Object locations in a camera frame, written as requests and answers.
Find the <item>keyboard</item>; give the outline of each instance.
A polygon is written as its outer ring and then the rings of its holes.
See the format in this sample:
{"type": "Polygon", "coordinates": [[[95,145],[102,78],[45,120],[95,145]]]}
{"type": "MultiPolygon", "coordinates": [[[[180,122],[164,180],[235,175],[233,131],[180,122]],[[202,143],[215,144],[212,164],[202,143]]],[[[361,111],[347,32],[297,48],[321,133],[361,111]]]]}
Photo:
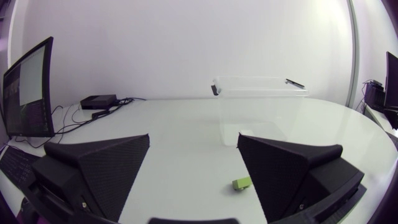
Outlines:
{"type": "Polygon", "coordinates": [[[30,165],[37,159],[40,157],[9,146],[0,160],[0,169],[15,186],[21,188],[29,177],[34,176],[30,165]]]}

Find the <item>white backdrop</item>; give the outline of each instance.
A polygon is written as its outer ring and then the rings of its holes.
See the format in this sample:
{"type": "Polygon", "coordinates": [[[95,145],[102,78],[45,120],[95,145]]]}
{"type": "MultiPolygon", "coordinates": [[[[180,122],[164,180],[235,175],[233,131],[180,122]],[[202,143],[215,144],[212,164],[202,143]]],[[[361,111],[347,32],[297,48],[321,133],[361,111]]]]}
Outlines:
{"type": "Polygon", "coordinates": [[[348,13],[346,0],[29,1],[11,58],[54,37],[53,107],[109,93],[209,98],[217,75],[286,77],[343,105],[348,13]]]}

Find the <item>black box device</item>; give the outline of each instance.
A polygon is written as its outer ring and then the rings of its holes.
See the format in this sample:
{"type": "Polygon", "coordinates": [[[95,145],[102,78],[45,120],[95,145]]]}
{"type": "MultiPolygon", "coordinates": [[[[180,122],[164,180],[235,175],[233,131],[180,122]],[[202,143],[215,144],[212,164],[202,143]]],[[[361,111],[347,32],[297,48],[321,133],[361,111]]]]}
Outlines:
{"type": "Polygon", "coordinates": [[[89,96],[80,101],[83,110],[108,110],[116,101],[116,95],[89,96]]]}

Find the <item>plastic box lid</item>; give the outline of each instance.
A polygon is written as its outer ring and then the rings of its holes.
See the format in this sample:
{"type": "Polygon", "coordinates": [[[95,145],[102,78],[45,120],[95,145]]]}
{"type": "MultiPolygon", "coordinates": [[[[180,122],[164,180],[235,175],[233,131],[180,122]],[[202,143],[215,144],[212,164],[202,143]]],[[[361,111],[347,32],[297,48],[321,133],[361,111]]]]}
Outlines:
{"type": "Polygon", "coordinates": [[[213,82],[216,93],[221,97],[309,95],[308,90],[303,85],[279,77],[216,77],[213,82]]]}

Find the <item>white wall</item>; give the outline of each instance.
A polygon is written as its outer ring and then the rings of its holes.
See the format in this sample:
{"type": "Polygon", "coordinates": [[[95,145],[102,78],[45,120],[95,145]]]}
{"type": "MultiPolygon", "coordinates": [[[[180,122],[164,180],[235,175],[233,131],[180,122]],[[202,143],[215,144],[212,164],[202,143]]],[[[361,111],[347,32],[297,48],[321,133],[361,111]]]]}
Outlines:
{"type": "Polygon", "coordinates": [[[353,3],[359,33],[359,78],[353,105],[355,109],[363,99],[363,82],[372,79],[385,86],[386,52],[398,56],[398,39],[382,1],[353,0],[353,3]]]}
{"type": "Polygon", "coordinates": [[[22,47],[54,36],[53,107],[107,93],[209,98],[217,75],[291,78],[343,105],[348,13],[345,0],[29,1],[22,47]]]}
{"type": "Polygon", "coordinates": [[[22,49],[22,40],[24,37],[24,26],[26,9],[29,0],[15,0],[15,6],[13,7],[11,26],[9,32],[8,47],[11,49],[8,51],[8,67],[11,67],[20,57],[26,52],[22,49]]]}

